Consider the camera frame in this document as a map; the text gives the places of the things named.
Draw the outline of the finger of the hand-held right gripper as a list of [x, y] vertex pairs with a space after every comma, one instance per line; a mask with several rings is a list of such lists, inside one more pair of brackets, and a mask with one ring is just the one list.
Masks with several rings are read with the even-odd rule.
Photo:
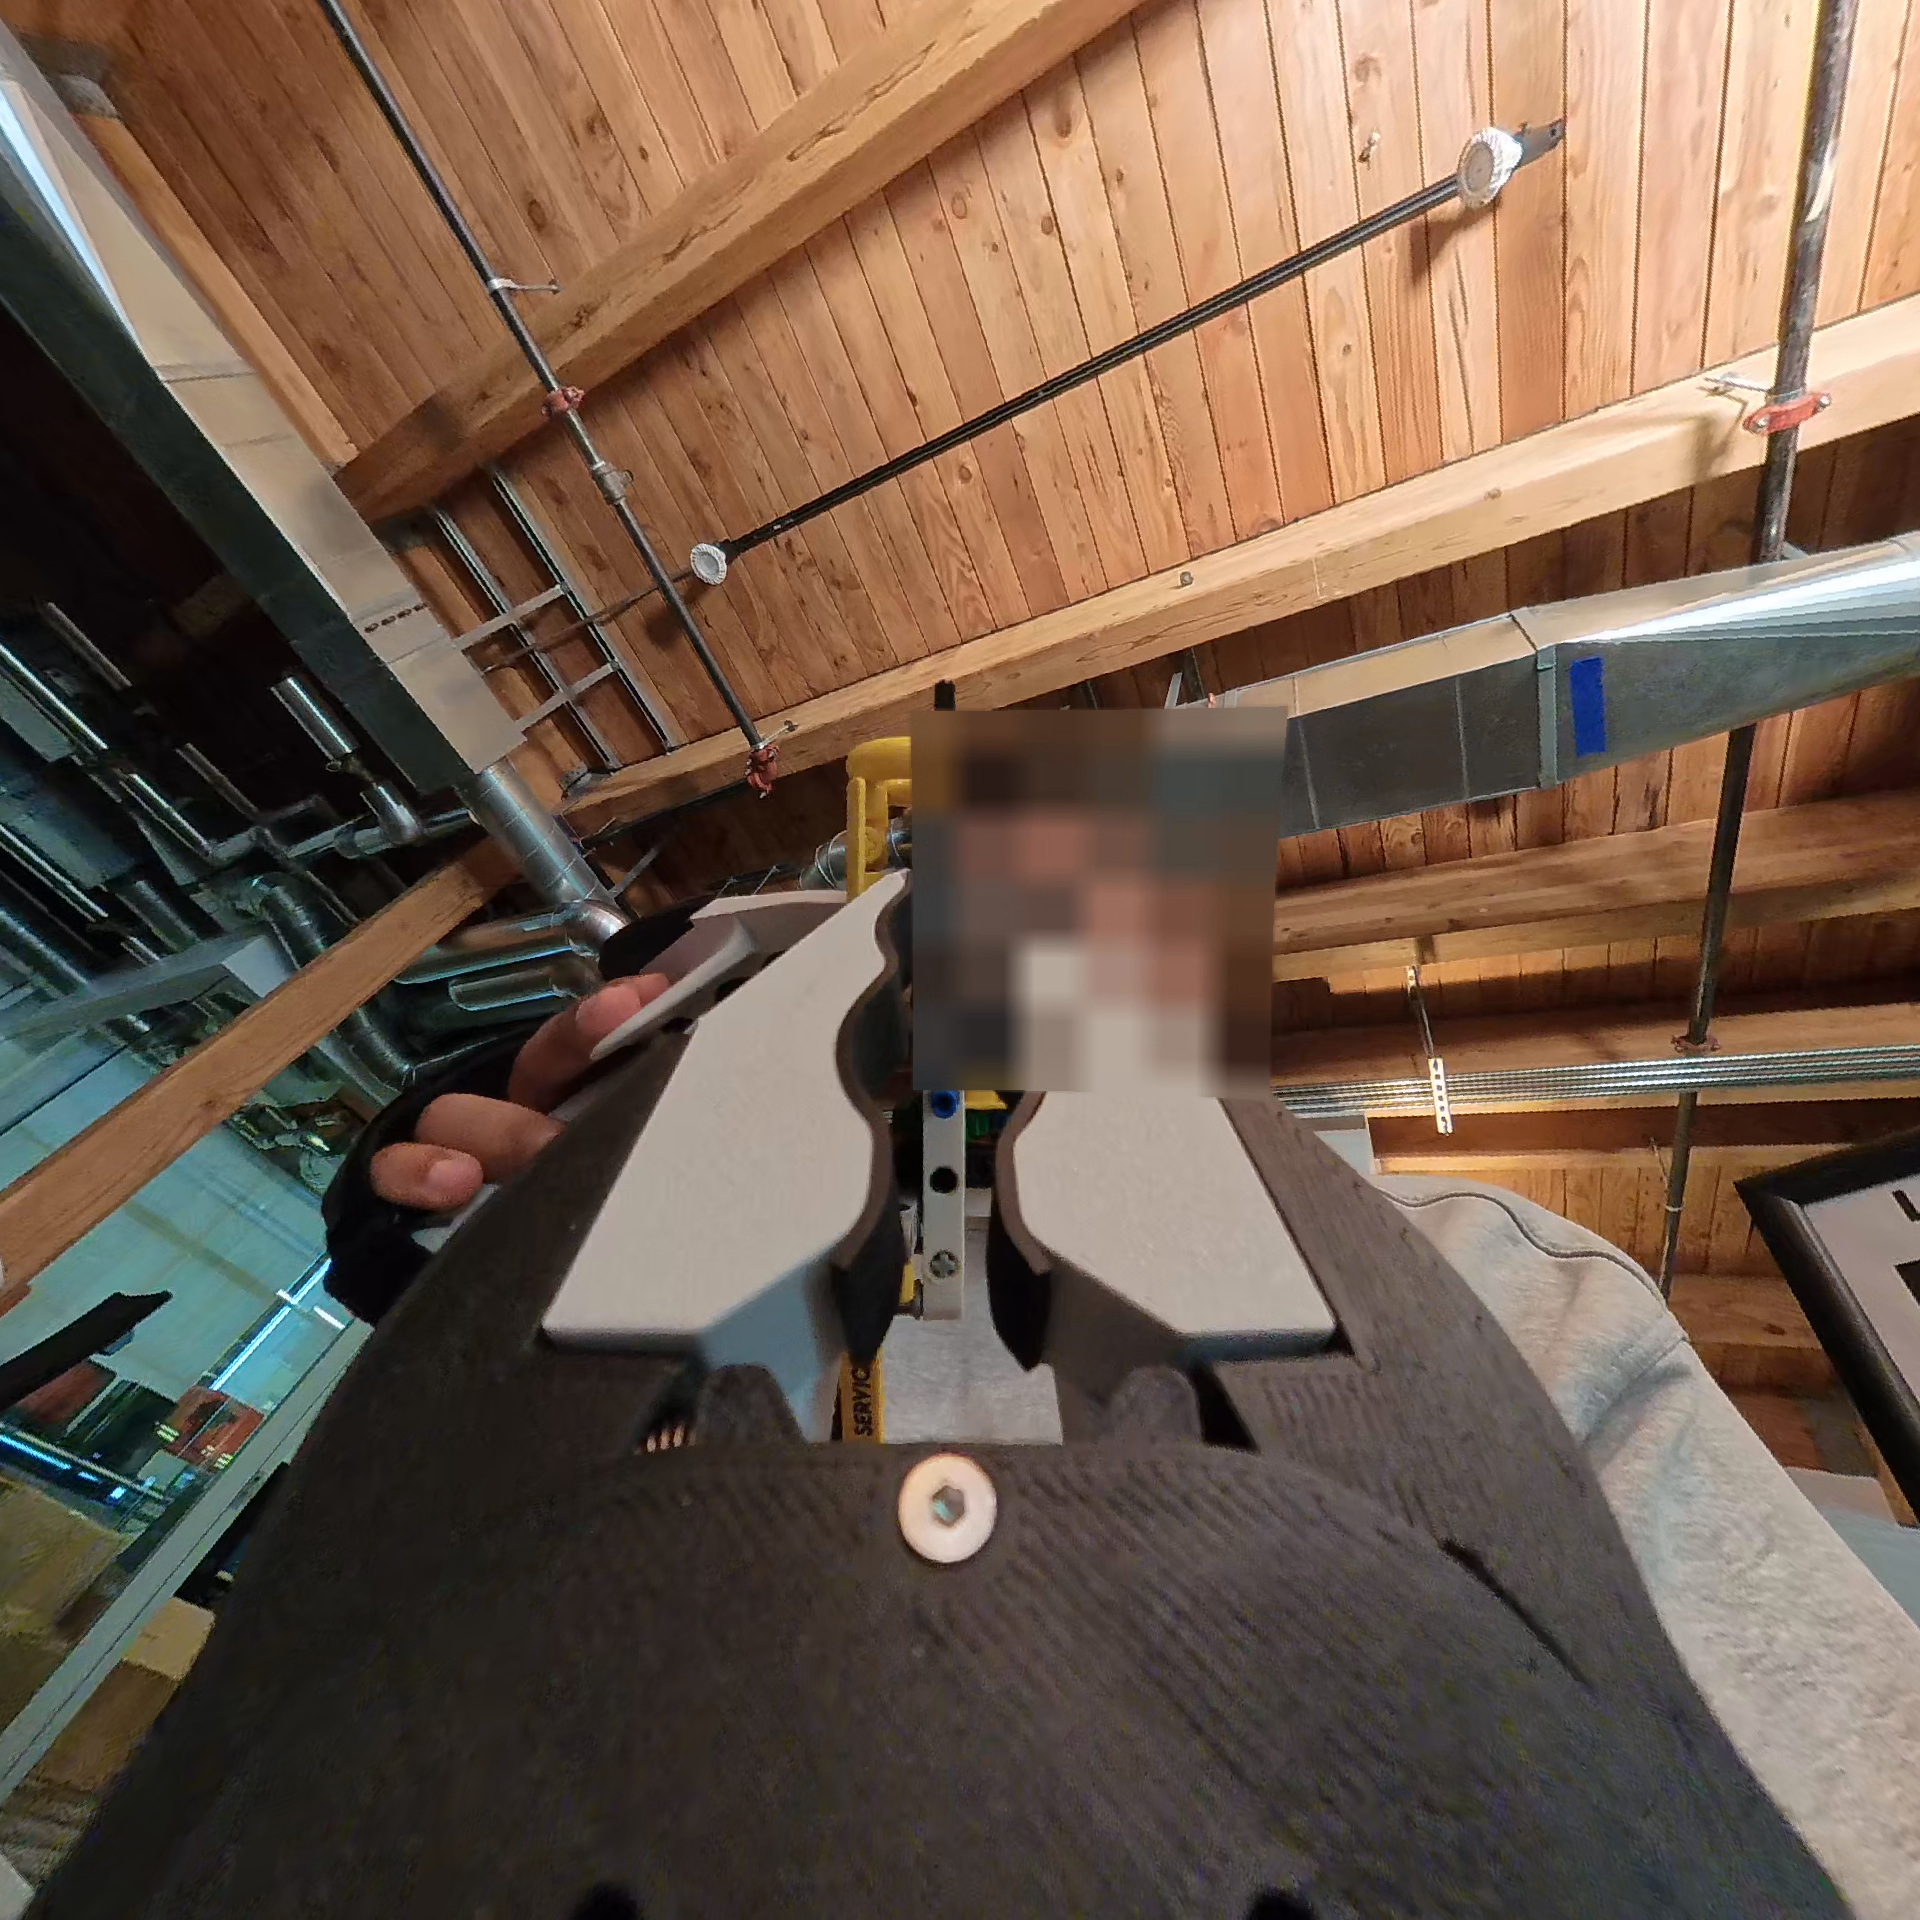
[[636, 1018], [613, 1027], [593, 1049], [593, 1059], [610, 1062], [616, 1053], [642, 1046], [670, 1021], [700, 1021], [723, 989], [748, 982], [814, 930], [849, 925], [850, 914], [875, 915], [897, 904], [897, 884], [872, 884], [861, 897], [800, 888], [782, 897], [714, 899], [661, 958], [639, 965], [642, 972], [661, 972], [669, 989], [636, 1010]]

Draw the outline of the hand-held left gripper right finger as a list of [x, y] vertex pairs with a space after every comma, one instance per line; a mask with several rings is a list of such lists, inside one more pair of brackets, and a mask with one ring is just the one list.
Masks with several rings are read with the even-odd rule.
[[1318, 1357], [1339, 1321], [1227, 1104], [1027, 1093], [995, 1141], [989, 1314], [1085, 1401], [1137, 1369]]

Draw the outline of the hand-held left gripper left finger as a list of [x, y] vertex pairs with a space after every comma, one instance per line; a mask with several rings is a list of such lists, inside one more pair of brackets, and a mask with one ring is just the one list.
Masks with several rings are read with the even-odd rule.
[[872, 1359], [898, 1309], [903, 1219], [880, 1093], [898, 1070], [898, 908], [909, 874], [598, 1070], [647, 1106], [542, 1314], [560, 1350], [760, 1367], [807, 1440], [834, 1425], [849, 1357]]

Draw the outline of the person's right hand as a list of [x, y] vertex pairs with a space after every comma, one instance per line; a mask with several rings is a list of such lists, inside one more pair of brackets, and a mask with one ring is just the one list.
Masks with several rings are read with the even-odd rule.
[[613, 980], [375, 1117], [323, 1198], [325, 1291], [357, 1321], [385, 1318], [428, 1259], [420, 1231], [521, 1172], [560, 1133], [557, 1106], [598, 1040], [664, 991], [661, 972]]

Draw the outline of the bundle of metal pipes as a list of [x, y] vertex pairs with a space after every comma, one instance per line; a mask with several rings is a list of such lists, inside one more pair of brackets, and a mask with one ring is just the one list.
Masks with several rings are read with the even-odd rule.
[[[188, 1003], [263, 1000], [360, 919], [331, 873], [395, 881], [398, 852], [437, 852], [462, 809], [428, 813], [380, 779], [344, 715], [302, 675], [271, 687], [329, 788], [263, 805], [104, 656], [59, 605], [3, 612], [3, 877], [44, 899], [90, 951], [127, 965], [83, 980], [54, 934], [9, 919], [8, 951], [47, 980], [44, 1014], [8, 1035], [134, 1027]], [[619, 914], [564, 904], [432, 942], [371, 1005], [314, 1046], [323, 1073], [388, 1093], [516, 1021], [598, 987], [595, 951]]]

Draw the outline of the metal strut channel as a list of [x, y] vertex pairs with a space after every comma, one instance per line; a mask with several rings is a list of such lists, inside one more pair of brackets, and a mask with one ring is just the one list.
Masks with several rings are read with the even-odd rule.
[[1607, 1064], [1532, 1064], [1460, 1073], [1451, 1064], [1402, 1079], [1332, 1079], [1281, 1086], [1298, 1117], [1456, 1117], [1468, 1109], [1650, 1104], [1659, 1093], [1781, 1093], [1915, 1081], [1915, 1046], [1738, 1053]]

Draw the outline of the black angled bar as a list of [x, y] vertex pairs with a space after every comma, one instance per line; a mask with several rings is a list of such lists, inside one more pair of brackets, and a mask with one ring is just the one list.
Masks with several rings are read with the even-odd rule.
[[68, 1372], [73, 1367], [88, 1362], [90, 1357], [126, 1342], [147, 1314], [173, 1300], [168, 1291], [144, 1291], [144, 1294], [112, 1294], [100, 1305], [88, 1309], [78, 1318], [61, 1326], [59, 1330], [31, 1342], [28, 1350], [3, 1357], [3, 1398], [0, 1409], [15, 1409]]

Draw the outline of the black framed picture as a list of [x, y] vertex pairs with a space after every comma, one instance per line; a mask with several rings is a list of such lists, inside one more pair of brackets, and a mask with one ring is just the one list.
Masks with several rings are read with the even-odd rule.
[[1754, 1231], [1915, 1509], [1915, 1132], [1740, 1178]]

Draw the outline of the black rod with round plates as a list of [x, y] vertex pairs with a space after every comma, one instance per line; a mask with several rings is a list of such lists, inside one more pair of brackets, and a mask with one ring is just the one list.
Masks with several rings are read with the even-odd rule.
[[1318, 272], [1321, 266], [1332, 266], [1335, 260], [1347, 260], [1353, 251], [1362, 251], [1368, 246], [1407, 229], [1410, 220], [1423, 220], [1427, 215], [1439, 215], [1445, 208], [1489, 208], [1500, 200], [1500, 190], [1511, 183], [1511, 176], [1532, 162], [1539, 162], [1543, 157], [1558, 152], [1562, 145], [1562, 116], [1553, 116], [1545, 125], [1521, 125], [1521, 129], [1479, 129], [1474, 132], [1451, 176], [1441, 178], [1427, 178], [1426, 187], [1403, 195], [1402, 200], [1362, 215], [1357, 225], [1339, 229], [1326, 238], [1318, 238], [1313, 246], [1289, 251], [1271, 266], [1264, 266], [1253, 278], [1242, 278], [1234, 283], [1227, 283], [1223, 291], [1192, 300], [1186, 306], [1181, 306], [1175, 316], [1120, 338], [1109, 348], [1099, 348], [1078, 364], [1071, 364], [1063, 374], [1043, 377], [1041, 383], [995, 400], [992, 409], [963, 417], [959, 424], [929, 434], [926, 444], [883, 461], [880, 467], [857, 469], [854, 478], [814, 493], [809, 501], [800, 501], [778, 514], [768, 514], [760, 527], [737, 532], [737, 536], [723, 536], [723, 541], [701, 541], [693, 545], [687, 554], [687, 577], [694, 586], [723, 586], [730, 566], [737, 560], [744, 560], [748, 554], [768, 545], [770, 541], [782, 541], [796, 528], [801, 528], [814, 517], [823, 517], [865, 493], [872, 493], [883, 485], [903, 482], [909, 469], [926, 467], [956, 448], [963, 448], [964, 444], [995, 433], [1018, 417], [1023, 417], [1027, 411], [1057, 400], [1085, 383], [1102, 381], [1107, 374], [1146, 360], [1148, 351], [1200, 332], [1200, 325], [1212, 325], [1223, 316], [1230, 316], [1234, 306], [1248, 306], [1253, 300], [1264, 300], [1310, 272]]

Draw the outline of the cardboard box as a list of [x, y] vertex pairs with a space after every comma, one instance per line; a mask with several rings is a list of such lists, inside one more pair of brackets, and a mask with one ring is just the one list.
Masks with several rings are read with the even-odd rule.
[[209, 1606], [173, 1595], [139, 1625], [119, 1665], [179, 1687], [211, 1628], [213, 1611]]

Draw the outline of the dark sprinkler pipe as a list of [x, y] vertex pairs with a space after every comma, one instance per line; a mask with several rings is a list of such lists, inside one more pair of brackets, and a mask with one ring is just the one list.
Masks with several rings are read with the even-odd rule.
[[[496, 260], [480, 246], [480, 238], [469, 229], [462, 208], [458, 203], [453, 190], [446, 187], [442, 174], [437, 168], [428, 147], [421, 145], [414, 125], [408, 120], [395, 85], [388, 83], [375, 53], [365, 47], [360, 26], [354, 23], [346, 4], [317, 4], [317, 7], [325, 14], [325, 23], [331, 26], [337, 41], [344, 46], [354, 74], [365, 85], [377, 115], [388, 120], [400, 157], [408, 159], [410, 174], [420, 176], [427, 197], [432, 200], [437, 215], [442, 217], [442, 229], [451, 229], [451, 234], [453, 234], [458, 249], [462, 251], [473, 279], [480, 283], [484, 296], [491, 300], [491, 310], [497, 316], [503, 330], [508, 332], [508, 338], [511, 338], [508, 365], [530, 374], [533, 377], [533, 395], [537, 395], [537, 400], [542, 400], [542, 395], [549, 386], [560, 386], [566, 381], [557, 374], [548, 348], [537, 341], [537, 332], [521, 318], [520, 300], [537, 293], [537, 291], [553, 291], [557, 293], [560, 288], [557, 283], [521, 283], [516, 278], [497, 272]], [[749, 745], [763, 740], [768, 733], [756, 731], [749, 710], [739, 702], [739, 696], [737, 696], [734, 682], [725, 679], [721, 656], [708, 649], [708, 641], [707, 641], [694, 612], [687, 610], [674, 573], [658, 557], [639, 514], [633, 513], [633, 501], [629, 501], [633, 478], [621, 467], [613, 467], [613, 461], [601, 452], [601, 447], [595, 444], [595, 434], [586, 422], [586, 403], [572, 422], [549, 422], [542, 415], [538, 415], [538, 422], [542, 424], [560, 424], [566, 444], [574, 447], [579, 461], [586, 464], [595, 491], [601, 493], [616, 527], [621, 528], [627, 542], [633, 545], [636, 560], [642, 562], [642, 573], [651, 577], [658, 599], [664, 602], [664, 610], [670, 612], [686, 643], [693, 648], [707, 682], [723, 700], [723, 704], [734, 720], [734, 731], [744, 737], [744, 770], [748, 770]]]

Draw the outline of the thick metal pipe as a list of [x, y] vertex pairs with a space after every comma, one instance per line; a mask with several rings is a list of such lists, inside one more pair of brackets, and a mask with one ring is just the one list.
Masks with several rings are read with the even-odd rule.
[[[1816, 14], [1773, 370], [1765, 399], [1787, 399], [1800, 392], [1813, 392], [1808, 356], [1813, 356], [1816, 305], [1823, 288], [1828, 234], [1835, 220], [1839, 120], [1845, 120], [1845, 99], [1847, 99], [1847, 83], [1855, 64], [1859, 14], [1860, 14], [1860, 4], [1820, 4], [1820, 14]], [[1750, 562], [1743, 571], [1743, 586], [1760, 586], [1785, 562], [1785, 527], [1787, 527], [1787, 505], [1793, 505], [1800, 434], [1803, 433], [1765, 440], [1756, 513], [1750, 528], [1754, 541], [1750, 541]], [[1722, 943], [1733, 915], [1733, 877], [1738, 877], [1754, 746], [1756, 746], [1756, 723], [1728, 726], [1722, 745], [1713, 855], [1705, 868], [1697, 968], [1696, 968], [1692, 1010], [1683, 1023], [1683, 1032], [1696, 1032], [1696, 1035], [1705, 1035], [1716, 1023], [1718, 965], [1722, 965]]]

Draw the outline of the round spiral metal duct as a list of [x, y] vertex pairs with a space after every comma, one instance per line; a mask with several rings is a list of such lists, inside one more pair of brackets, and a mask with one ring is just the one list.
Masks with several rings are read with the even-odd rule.
[[606, 943], [629, 915], [593, 868], [574, 832], [538, 803], [511, 762], [496, 762], [453, 785], [469, 820], [505, 848], [548, 908], [566, 914]]

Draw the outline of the rectangular metal air duct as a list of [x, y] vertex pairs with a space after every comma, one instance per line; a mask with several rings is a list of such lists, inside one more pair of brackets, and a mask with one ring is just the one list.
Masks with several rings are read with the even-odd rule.
[[[1223, 693], [1287, 720], [1281, 832], [1490, 803], [1915, 675], [1915, 532], [1524, 605]], [[1607, 752], [1574, 758], [1562, 666], [1605, 656]]]

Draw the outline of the large silver air duct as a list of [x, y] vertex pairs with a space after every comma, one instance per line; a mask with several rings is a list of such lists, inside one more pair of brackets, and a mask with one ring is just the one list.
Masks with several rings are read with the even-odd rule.
[[3, 310], [420, 793], [521, 726], [3, 26]]

